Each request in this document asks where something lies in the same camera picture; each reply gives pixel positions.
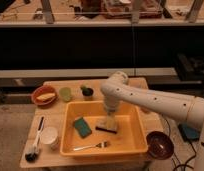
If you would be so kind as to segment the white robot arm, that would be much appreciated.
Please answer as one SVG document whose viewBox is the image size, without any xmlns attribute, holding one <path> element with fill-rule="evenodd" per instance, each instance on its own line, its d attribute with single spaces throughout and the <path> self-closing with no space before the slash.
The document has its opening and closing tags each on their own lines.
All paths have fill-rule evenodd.
<svg viewBox="0 0 204 171">
<path fill-rule="evenodd" d="M 128 85 L 128 80 L 126 73 L 117 71 L 101 83 L 105 110 L 113 113 L 120 101 L 125 101 L 200 131 L 194 171 L 204 171 L 204 98 L 132 87 Z"/>
</svg>

